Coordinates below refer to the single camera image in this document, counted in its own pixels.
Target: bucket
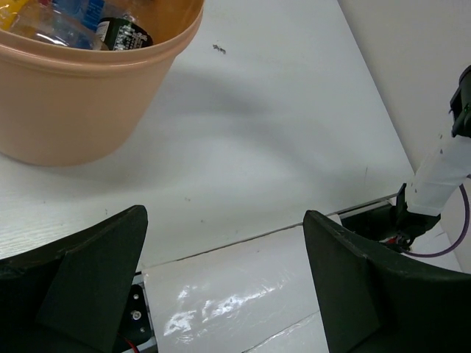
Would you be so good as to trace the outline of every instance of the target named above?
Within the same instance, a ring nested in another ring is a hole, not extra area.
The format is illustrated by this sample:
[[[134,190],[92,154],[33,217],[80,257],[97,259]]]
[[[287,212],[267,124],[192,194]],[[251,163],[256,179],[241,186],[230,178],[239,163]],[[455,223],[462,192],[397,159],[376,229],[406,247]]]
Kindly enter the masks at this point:
[[[67,166],[115,151],[195,36],[202,5],[154,0],[155,11],[140,20],[153,21],[150,35],[158,44],[129,51],[70,49],[0,31],[0,152]]]

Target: white table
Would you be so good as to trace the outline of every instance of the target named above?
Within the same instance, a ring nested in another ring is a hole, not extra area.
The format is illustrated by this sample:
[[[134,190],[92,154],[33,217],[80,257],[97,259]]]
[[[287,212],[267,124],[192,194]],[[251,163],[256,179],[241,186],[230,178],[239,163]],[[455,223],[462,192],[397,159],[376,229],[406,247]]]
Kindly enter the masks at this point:
[[[0,159],[0,258],[144,204],[149,268],[391,195],[410,175],[336,0],[208,0],[116,153],[75,168]]]

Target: dirt speck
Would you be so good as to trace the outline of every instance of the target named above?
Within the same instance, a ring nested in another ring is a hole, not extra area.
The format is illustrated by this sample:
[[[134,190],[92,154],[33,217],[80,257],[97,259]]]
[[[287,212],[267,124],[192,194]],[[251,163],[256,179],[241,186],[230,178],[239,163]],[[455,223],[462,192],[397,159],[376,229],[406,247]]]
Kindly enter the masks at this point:
[[[213,44],[213,49],[219,51],[220,53],[226,55],[226,49],[221,48],[217,44]]]

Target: blue bottle label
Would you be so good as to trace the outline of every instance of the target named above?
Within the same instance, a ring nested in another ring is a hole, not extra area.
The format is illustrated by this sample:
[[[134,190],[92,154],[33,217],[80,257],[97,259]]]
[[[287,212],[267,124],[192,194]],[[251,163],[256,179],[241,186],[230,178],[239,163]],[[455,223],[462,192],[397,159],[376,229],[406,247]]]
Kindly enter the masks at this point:
[[[78,20],[93,32],[102,17],[104,0],[53,0],[52,4],[66,15]]]

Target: yellow object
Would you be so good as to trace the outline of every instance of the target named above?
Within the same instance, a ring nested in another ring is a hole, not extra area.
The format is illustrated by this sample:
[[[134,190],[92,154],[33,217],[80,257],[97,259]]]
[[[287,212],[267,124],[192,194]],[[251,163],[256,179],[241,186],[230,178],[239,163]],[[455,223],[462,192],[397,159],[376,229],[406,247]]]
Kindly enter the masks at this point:
[[[29,0],[0,0],[0,29],[8,30],[19,10]]]

